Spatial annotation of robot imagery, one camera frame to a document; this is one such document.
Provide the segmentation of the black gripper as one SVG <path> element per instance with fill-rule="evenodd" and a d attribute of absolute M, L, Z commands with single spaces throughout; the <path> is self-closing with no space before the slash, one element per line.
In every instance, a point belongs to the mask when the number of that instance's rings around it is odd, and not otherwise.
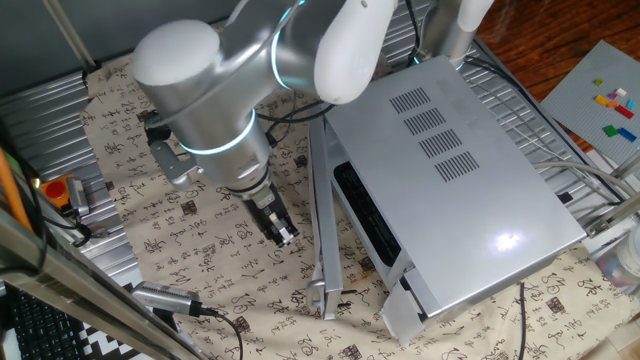
<path fill-rule="evenodd" d="M 274 184 L 258 190 L 243 203 L 259 230 L 277 246 L 289 246 L 299 235 Z"/>

